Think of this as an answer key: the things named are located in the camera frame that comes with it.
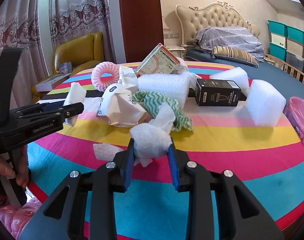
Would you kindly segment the white paper packet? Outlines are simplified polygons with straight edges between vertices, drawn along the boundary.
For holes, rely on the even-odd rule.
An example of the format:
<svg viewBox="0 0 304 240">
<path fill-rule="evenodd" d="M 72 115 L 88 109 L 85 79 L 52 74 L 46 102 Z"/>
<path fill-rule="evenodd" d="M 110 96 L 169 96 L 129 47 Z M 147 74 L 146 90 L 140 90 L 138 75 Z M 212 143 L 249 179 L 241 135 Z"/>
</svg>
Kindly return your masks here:
<svg viewBox="0 0 304 240">
<path fill-rule="evenodd" d="M 72 82 L 70 91 L 64 101 L 63 106 L 71 105 L 74 103 L 83 103 L 86 97 L 87 91 L 78 82 Z M 78 115 L 69 117 L 65 119 L 65 124 L 74 126 L 77 122 Z"/>
</svg>

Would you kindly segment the white foam scrap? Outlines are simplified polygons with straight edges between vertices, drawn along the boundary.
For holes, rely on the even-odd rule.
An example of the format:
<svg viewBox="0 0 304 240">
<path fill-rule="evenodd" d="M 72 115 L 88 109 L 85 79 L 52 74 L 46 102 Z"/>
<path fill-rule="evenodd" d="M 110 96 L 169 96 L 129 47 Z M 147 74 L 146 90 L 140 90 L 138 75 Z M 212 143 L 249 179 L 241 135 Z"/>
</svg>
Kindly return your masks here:
<svg viewBox="0 0 304 240">
<path fill-rule="evenodd" d="M 102 161 L 113 161 L 118 152 L 123 149 L 110 144 L 93 144 L 95 158 Z"/>
</svg>

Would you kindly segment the white tissue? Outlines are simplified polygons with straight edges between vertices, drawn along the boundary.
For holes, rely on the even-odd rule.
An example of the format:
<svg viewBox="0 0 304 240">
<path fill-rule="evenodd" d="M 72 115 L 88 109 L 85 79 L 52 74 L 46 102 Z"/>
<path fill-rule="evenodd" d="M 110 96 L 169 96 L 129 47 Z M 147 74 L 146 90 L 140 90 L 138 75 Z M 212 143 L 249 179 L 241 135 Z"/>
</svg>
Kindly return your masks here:
<svg viewBox="0 0 304 240">
<path fill-rule="evenodd" d="M 134 140 L 136 164 L 147 167 L 153 159 L 161 159 L 167 155 L 172 144 L 170 132 L 175 119 L 171 107 L 162 103 L 154 119 L 130 129 L 131 138 Z"/>
</svg>

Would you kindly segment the beige orange cardboard box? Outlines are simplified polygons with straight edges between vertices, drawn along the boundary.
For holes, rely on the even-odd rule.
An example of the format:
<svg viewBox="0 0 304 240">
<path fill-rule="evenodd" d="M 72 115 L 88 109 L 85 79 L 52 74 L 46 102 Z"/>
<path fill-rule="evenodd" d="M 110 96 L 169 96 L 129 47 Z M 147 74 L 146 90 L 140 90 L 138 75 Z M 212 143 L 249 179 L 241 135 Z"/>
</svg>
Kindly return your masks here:
<svg viewBox="0 0 304 240">
<path fill-rule="evenodd" d="M 180 64 L 163 44 L 159 43 L 135 70 L 137 77 L 145 74 L 170 74 Z"/>
</svg>

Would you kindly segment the pink trash bin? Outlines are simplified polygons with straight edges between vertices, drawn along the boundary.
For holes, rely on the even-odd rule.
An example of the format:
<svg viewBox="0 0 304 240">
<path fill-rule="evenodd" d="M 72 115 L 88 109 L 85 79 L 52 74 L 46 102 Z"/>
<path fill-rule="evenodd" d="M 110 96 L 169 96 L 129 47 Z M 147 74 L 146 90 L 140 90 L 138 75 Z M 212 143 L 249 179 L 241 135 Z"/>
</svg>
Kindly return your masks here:
<svg viewBox="0 0 304 240">
<path fill-rule="evenodd" d="M 304 146 L 304 100 L 293 96 L 290 97 L 284 114 L 299 135 Z"/>
</svg>

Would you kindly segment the small pink foam fruit net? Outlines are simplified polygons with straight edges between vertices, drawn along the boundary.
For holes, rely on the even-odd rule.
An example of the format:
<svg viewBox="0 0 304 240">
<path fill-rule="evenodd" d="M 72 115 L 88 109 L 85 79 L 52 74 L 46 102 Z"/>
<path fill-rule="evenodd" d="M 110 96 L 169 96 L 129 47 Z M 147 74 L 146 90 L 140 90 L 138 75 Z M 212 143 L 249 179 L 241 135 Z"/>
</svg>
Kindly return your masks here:
<svg viewBox="0 0 304 240">
<path fill-rule="evenodd" d="M 104 92 L 109 85 L 117 83 L 119 80 L 119 66 L 112 62 L 101 62 L 93 68 L 91 82 L 93 87 L 100 92 Z"/>
</svg>

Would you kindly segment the white crumpled paper bag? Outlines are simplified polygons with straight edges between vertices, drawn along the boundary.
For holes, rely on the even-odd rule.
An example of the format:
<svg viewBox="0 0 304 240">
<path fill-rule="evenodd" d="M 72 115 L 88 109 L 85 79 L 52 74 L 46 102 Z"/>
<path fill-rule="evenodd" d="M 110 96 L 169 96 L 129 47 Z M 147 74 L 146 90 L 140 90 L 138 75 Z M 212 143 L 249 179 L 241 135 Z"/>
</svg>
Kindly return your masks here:
<svg viewBox="0 0 304 240">
<path fill-rule="evenodd" d="M 134 70 L 130 67 L 119 66 L 119 80 L 118 83 L 123 85 L 125 89 L 132 94 L 138 91 L 138 78 Z"/>
</svg>

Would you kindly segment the lace patterned curtain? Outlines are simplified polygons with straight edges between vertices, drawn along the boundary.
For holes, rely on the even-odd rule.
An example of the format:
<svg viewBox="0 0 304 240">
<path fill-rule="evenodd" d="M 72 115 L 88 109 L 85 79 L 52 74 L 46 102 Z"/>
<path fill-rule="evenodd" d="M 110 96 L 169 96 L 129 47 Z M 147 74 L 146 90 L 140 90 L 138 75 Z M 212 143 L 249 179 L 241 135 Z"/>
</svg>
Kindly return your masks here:
<svg viewBox="0 0 304 240">
<path fill-rule="evenodd" d="M 22 49 L 10 106 L 31 103 L 32 87 L 54 74 L 58 46 L 97 32 L 103 35 L 104 61 L 113 61 L 109 0 L 4 0 L 0 56 L 6 48 Z"/>
</svg>

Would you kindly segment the white foam block right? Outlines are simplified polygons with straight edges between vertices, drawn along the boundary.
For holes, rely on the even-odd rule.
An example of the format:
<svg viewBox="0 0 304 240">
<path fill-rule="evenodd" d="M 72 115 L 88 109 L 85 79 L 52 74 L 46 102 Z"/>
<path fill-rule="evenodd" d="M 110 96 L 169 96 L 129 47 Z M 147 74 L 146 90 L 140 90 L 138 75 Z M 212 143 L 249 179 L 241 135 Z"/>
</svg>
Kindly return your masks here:
<svg viewBox="0 0 304 240">
<path fill-rule="evenodd" d="M 270 83 L 258 79 L 252 81 L 246 108 L 255 126 L 275 127 L 285 105 L 285 97 Z"/>
</svg>

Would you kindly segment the black product box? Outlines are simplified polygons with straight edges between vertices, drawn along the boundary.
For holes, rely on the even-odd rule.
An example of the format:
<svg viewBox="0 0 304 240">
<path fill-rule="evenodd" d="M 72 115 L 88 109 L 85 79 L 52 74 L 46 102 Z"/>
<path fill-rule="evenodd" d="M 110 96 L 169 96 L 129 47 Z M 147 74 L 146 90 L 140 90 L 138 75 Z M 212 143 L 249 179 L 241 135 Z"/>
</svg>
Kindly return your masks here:
<svg viewBox="0 0 304 240">
<path fill-rule="evenodd" d="M 235 107 L 241 88 L 229 80 L 196 79 L 195 100 L 198 106 Z"/>
</svg>

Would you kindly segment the large white foam block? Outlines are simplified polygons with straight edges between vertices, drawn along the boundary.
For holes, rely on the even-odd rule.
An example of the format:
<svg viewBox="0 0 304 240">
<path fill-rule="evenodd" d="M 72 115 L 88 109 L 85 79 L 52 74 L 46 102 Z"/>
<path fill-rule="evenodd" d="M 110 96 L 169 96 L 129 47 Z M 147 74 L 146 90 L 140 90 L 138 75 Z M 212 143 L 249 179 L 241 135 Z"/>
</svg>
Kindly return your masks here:
<svg viewBox="0 0 304 240">
<path fill-rule="evenodd" d="M 189 94 L 189 73 L 179 74 L 144 74 L 138 78 L 138 90 L 158 92 L 179 101 L 183 110 Z"/>
</svg>

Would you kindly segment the bed with blue sheet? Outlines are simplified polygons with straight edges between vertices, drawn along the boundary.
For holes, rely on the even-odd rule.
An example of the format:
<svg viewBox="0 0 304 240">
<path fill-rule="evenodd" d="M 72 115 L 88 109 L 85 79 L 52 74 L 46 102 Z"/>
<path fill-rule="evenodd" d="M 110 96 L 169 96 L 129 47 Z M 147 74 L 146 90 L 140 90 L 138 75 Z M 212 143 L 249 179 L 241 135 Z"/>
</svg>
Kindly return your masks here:
<svg viewBox="0 0 304 240">
<path fill-rule="evenodd" d="M 286 72 L 266 63 L 259 62 L 258 67 L 252 67 L 234 61 L 212 58 L 209 53 L 197 49 L 190 49 L 185 53 L 188 61 L 211 62 L 228 64 L 233 67 L 241 67 L 251 80 L 265 80 L 272 84 L 289 101 L 290 97 L 296 96 L 304 100 L 304 85 Z"/>
</svg>

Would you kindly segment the dark wooden wardrobe panel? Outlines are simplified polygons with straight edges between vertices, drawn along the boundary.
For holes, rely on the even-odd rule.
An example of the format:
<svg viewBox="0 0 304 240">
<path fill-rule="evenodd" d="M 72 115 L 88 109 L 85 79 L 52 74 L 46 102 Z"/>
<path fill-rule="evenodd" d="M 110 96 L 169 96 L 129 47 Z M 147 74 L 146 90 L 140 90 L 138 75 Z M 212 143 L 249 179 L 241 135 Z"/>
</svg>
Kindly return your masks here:
<svg viewBox="0 0 304 240">
<path fill-rule="evenodd" d="M 140 62 L 164 43 L 160 0 L 119 0 L 125 58 Z"/>
</svg>

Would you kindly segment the clear plastic bag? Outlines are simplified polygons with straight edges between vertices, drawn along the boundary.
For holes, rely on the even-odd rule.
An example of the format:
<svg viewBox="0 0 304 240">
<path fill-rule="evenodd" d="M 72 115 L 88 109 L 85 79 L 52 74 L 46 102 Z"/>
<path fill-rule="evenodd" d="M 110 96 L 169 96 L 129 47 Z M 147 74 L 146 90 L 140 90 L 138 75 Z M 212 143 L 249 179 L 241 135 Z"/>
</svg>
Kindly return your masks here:
<svg viewBox="0 0 304 240">
<path fill-rule="evenodd" d="M 176 67 L 177 74 L 185 75 L 189 78 L 189 87 L 195 89 L 197 79 L 201 79 L 201 77 L 193 72 L 190 72 L 186 62 L 184 59 L 177 57 L 179 64 Z"/>
</svg>

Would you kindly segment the white bedside table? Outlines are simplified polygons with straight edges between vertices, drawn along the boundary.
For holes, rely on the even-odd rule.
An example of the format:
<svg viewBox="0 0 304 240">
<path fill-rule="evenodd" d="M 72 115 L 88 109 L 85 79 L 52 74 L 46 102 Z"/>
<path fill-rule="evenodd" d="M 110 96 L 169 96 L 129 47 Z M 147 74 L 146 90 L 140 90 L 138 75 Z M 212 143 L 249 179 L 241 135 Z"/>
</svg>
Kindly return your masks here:
<svg viewBox="0 0 304 240">
<path fill-rule="evenodd" d="M 165 46 L 168 51 L 170 51 L 172 54 L 174 54 L 177 57 L 180 57 L 181 59 L 184 59 L 185 51 L 186 49 L 181 47 L 181 46 L 170 46 L 166 45 Z"/>
</svg>

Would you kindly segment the brown striped cushion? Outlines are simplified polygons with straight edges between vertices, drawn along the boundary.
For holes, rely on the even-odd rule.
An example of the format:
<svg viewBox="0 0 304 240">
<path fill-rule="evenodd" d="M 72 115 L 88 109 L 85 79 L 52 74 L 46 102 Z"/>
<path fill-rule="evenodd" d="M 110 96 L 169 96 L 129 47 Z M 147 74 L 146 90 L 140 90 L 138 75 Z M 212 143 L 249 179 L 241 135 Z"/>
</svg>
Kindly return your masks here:
<svg viewBox="0 0 304 240">
<path fill-rule="evenodd" d="M 258 63 L 252 55 L 241 49 L 231 47 L 215 46 L 211 51 L 213 58 L 230 60 L 238 63 L 247 64 L 249 66 L 258 67 Z"/>
</svg>

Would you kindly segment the grey storage bin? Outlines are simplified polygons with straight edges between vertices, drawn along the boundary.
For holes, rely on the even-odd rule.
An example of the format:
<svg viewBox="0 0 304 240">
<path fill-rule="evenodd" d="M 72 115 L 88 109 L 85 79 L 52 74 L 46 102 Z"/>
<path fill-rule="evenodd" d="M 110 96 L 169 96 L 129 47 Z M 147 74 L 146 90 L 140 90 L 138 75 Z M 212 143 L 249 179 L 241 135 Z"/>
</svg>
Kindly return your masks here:
<svg viewBox="0 0 304 240">
<path fill-rule="evenodd" d="M 304 59 L 302 57 L 296 56 L 291 52 L 286 52 L 286 62 L 301 72 L 304 69 Z"/>
</svg>

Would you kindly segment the teal storage bin lower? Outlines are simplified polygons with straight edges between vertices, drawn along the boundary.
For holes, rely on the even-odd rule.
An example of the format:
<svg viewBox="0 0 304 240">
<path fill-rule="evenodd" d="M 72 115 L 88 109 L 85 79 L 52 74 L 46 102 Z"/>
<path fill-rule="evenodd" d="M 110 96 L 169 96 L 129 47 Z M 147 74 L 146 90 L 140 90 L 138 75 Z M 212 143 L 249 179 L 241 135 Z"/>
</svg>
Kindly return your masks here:
<svg viewBox="0 0 304 240">
<path fill-rule="evenodd" d="M 269 54 L 282 60 L 286 61 L 286 49 L 280 45 L 269 43 Z"/>
</svg>

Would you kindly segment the teal storage bin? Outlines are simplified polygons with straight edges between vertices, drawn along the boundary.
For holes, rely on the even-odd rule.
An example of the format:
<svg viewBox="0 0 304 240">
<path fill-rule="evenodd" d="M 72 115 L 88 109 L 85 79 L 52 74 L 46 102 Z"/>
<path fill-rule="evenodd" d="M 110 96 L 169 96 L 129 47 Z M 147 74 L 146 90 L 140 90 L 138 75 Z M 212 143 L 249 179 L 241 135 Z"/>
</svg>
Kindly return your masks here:
<svg viewBox="0 0 304 240">
<path fill-rule="evenodd" d="M 269 54 L 282 60 L 286 61 L 286 49 L 280 45 L 269 43 Z"/>
<path fill-rule="evenodd" d="M 270 33 L 288 37 L 287 25 L 281 22 L 268 20 L 268 29 Z"/>
<path fill-rule="evenodd" d="M 287 26 L 288 38 L 304 45 L 304 31 L 296 27 Z"/>
</svg>

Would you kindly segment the beige storage box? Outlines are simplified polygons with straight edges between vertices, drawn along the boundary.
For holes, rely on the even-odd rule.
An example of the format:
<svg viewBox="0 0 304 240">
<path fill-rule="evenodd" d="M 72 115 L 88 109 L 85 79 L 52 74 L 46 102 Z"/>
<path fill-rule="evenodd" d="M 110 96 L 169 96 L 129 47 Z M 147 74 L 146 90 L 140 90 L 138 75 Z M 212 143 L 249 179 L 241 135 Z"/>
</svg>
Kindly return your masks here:
<svg viewBox="0 0 304 240">
<path fill-rule="evenodd" d="M 290 38 L 286 39 L 287 51 L 296 55 L 297 57 L 304 57 L 304 45 L 296 42 Z"/>
</svg>

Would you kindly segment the white storage box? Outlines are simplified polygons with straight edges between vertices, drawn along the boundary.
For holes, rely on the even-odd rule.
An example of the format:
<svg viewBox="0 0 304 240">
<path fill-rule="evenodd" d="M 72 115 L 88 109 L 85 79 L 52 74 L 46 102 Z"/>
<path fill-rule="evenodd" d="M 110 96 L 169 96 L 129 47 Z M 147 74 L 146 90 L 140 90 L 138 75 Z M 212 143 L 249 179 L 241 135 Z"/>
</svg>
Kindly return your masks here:
<svg viewBox="0 0 304 240">
<path fill-rule="evenodd" d="M 271 33 L 271 42 L 286 49 L 286 37 Z"/>
</svg>

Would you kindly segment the teal storage bin right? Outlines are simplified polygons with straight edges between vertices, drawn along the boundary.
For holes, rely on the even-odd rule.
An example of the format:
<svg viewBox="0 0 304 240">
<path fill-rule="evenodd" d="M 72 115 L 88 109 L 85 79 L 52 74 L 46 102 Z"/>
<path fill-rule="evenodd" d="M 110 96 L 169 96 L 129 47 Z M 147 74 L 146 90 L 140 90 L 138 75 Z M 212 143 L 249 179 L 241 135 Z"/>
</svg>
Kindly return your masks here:
<svg viewBox="0 0 304 240">
<path fill-rule="evenodd" d="M 296 27 L 287 26 L 288 38 L 304 45 L 304 31 Z"/>
</svg>

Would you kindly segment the teal storage bin left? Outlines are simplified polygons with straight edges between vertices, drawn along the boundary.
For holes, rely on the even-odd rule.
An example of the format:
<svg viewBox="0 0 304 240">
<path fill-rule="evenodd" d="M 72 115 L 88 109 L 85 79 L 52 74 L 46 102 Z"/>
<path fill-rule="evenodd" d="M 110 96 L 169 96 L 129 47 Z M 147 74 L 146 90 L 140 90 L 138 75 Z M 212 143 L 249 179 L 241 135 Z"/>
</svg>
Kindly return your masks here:
<svg viewBox="0 0 304 240">
<path fill-rule="evenodd" d="M 287 25 L 281 22 L 268 20 L 268 29 L 270 33 L 288 37 Z"/>
</svg>

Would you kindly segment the beige tufted headboard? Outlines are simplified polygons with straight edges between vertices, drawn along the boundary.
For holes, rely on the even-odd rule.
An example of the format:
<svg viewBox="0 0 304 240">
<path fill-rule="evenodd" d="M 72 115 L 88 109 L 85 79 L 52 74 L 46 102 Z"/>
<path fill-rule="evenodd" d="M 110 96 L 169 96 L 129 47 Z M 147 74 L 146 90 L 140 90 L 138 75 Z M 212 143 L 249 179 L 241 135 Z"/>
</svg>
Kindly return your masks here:
<svg viewBox="0 0 304 240">
<path fill-rule="evenodd" d="M 196 33 L 206 27 L 244 27 L 258 37 L 260 29 L 245 21 L 240 13 L 227 2 L 213 2 L 204 7 L 177 5 L 175 14 L 182 31 L 182 46 L 193 46 Z"/>
</svg>

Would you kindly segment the wooden crib rail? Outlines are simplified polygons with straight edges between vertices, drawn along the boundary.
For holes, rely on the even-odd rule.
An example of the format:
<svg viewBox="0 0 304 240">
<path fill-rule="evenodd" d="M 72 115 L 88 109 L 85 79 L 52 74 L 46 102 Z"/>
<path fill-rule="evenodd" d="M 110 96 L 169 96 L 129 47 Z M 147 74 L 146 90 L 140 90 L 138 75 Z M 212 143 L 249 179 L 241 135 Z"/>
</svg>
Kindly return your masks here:
<svg viewBox="0 0 304 240">
<path fill-rule="evenodd" d="M 265 54 L 264 60 L 278 69 L 286 72 L 304 85 L 304 73 L 298 70 L 296 67 L 270 54 Z"/>
</svg>

